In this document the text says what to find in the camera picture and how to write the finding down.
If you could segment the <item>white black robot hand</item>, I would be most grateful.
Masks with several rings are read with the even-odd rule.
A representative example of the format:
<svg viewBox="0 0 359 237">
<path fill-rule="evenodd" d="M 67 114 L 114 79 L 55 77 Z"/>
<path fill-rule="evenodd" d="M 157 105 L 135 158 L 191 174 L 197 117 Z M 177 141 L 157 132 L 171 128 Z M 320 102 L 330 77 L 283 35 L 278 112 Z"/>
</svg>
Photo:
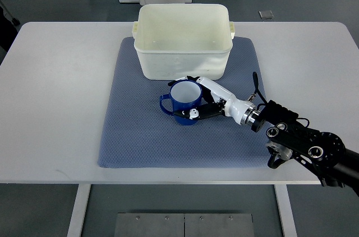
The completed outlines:
<svg viewBox="0 0 359 237">
<path fill-rule="evenodd" d="M 189 111 L 174 112 L 177 116 L 183 114 L 185 118 L 198 121 L 223 115 L 232 117 L 240 125 L 252 125 L 256 116 L 260 113 L 252 102 L 237 99 L 233 93 L 207 77 L 186 76 L 169 82 L 168 86 L 171 87 L 178 80 L 193 80 L 197 82 L 202 88 L 202 98 L 201 104 L 196 108 Z"/>
</svg>

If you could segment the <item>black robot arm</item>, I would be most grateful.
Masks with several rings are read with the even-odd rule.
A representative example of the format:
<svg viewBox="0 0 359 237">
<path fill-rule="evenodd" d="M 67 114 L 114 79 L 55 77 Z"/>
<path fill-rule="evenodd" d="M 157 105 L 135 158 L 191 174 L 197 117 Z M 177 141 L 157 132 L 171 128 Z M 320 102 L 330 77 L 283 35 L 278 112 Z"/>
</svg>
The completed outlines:
<svg viewBox="0 0 359 237">
<path fill-rule="evenodd" d="M 265 132 L 268 167 L 276 169 L 295 160 L 316 175 L 323 187 L 347 185 L 358 192 L 358 153 L 347 149 L 336 134 L 303 125 L 297 113 L 272 100 L 263 100 L 262 106 L 250 112 L 246 123 L 254 132 L 270 124 Z"/>
</svg>

